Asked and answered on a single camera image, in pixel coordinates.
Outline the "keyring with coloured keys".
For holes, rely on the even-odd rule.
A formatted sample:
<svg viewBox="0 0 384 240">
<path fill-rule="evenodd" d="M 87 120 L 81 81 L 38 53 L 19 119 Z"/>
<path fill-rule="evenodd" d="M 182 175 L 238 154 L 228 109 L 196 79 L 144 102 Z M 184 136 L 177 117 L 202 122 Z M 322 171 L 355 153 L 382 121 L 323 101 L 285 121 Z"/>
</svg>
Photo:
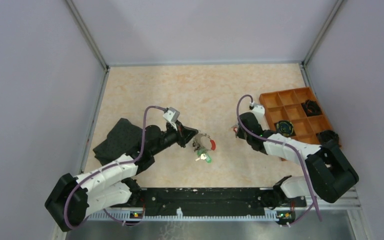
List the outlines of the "keyring with coloured keys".
<svg viewBox="0 0 384 240">
<path fill-rule="evenodd" d="M 208 134 L 200 132 L 195 135 L 192 146 L 195 154 L 197 155 L 197 158 L 195 159 L 196 162 L 205 161 L 208 164 L 212 162 L 209 152 L 215 151 L 217 145 Z"/>
</svg>

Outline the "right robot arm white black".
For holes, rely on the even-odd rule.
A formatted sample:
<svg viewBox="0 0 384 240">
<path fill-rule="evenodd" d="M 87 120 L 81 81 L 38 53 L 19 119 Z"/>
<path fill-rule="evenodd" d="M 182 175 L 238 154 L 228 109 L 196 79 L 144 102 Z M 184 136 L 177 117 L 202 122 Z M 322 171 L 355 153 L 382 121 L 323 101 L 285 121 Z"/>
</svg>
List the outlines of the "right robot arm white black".
<svg viewBox="0 0 384 240">
<path fill-rule="evenodd" d="M 360 180 L 333 140 L 322 145 L 309 144 L 264 130 L 251 112 L 239 116 L 236 136 L 245 140 L 254 151 L 303 167 L 302 176 L 286 176 L 273 186 L 273 200 L 279 206 L 287 206 L 293 198 L 302 196 L 315 196 L 335 203 Z"/>
</svg>

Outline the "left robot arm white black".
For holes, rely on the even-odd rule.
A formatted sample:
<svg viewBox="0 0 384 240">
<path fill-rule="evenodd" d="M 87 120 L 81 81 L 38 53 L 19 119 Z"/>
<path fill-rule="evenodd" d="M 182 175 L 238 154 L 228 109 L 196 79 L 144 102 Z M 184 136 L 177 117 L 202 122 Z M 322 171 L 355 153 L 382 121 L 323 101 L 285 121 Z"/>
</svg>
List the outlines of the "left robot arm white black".
<svg viewBox="0 0 384 240">
<path fill-rule="evenodd" d="M 117 159 L 90 172 L 62 175 L 44 203 L 60 230 L 69 232 L 107 207 L 136 206 L 141 194 L 131 178 L 147 170 L 155 162 L 155 155 L 174 144 L 184 148 L 199 133 L 179 121 L 175 124 L 166 124 L 165 131 L 149 125 L 140 133 L 144 140 Z"/>
</svg>

